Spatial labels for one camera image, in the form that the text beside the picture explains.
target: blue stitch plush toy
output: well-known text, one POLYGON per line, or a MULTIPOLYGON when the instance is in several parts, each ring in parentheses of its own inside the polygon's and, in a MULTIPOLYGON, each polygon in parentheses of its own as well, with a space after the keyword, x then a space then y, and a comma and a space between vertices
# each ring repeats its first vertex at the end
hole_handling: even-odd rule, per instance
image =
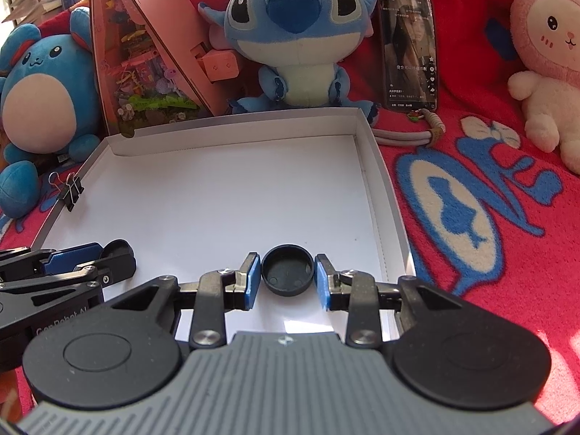
POLYGON ((32 24, 16 28, 0 50, 0 117, 10 144, 0 173, 0 208, 9 218, 40 198, 34 154, 67 154, 84 162, 99 145, 88 8, 70 16, 71 34, 42 38, 32 24))
POLYGON ((372 124, 378 106, 347 98, 349 76, 337 62, 372 35, 376 1, 230 0, 226 11, 200 3, 200 14, 224 28, 234 49, 264 64, 258 74, 264 94, 234 102, 234 113, 358 107, 372 124))

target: pink bunny plush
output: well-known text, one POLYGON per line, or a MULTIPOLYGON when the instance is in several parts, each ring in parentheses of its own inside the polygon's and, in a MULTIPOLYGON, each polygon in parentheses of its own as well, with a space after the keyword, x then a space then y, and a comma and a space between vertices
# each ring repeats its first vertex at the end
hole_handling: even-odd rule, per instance
POLYGON ((580 174, 580 0, 514 0, 511 36, 526 67, 510 77, 526 136, 580 174))

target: stuffed animal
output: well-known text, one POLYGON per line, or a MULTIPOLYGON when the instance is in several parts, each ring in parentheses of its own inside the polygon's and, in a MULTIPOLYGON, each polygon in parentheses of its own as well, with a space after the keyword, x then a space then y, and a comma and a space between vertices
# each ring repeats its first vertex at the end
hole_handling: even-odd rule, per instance
POLYGON ((0 208, 9 218, 40 198, 34 154, 84 162, 99 145, 100 119, 91 55, 89 9, 70 15, 70 34, 41 38, 32 24, 16 28, 0 50, 0 117, 10 139, 0 173, 0 208))
POLYGON ((378 117, 372 101, 351 101, 349 76, 337 65, 372 35, 377 0, 230 0, 226 11, 200 3, 199 12, 224 28, 231 47, 262 63, 264 92, 242 98, 234 113, 344 106, 378 117))
POLYGON ((527 72, 507 83, 523 101, 526 136, 580 174, 580 0, 514 0, 511 36, 527 72))

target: white tray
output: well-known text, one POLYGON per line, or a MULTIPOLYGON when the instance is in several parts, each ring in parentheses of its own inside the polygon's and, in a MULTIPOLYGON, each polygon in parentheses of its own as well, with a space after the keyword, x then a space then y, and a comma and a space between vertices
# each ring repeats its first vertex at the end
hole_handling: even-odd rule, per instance
MULTIPOLYGON (((33 247, 63 249, 122 238, 137 272, 105 298, 160 275, 197 281, 297 244, 337 270, 377 281, 414 274, 392 184, 360 111, 324 108, 223 116, 105 139, 79 172, 85 191, 72 212, 59 204, 33 247)), ((384 338, 398 334, 381 311, 384 338)), ((249 312, 226 314, 236 331, 321 332, 344 337, 345 312, 324 312, 315 287, 281 298, 261 286, 249 312)), ((177 338, 187 340, 191 311, 177 338)))

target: silver bolt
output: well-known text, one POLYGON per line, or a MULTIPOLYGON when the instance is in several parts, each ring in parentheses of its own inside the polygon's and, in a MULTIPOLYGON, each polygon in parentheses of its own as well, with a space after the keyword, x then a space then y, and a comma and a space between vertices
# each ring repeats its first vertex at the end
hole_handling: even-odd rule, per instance
POLYGON ((294 343, 294 339, 289 335, 284 335, 283 337, 280 337, 278 339, 278 343, 280 345, 284 345, 285 347, 287 347, 288 345, 291 345, 292 343, 294 343))
POLYGON ((210 346, 217 343, 220 335, 216 331, 204 330, 199 331, 193 336, 193 341, 198 345, 210 346))
POLYGON ((358 345, 370 345, 376 342, 376 332, 369 329, 354 331, 350 339, 358 345))

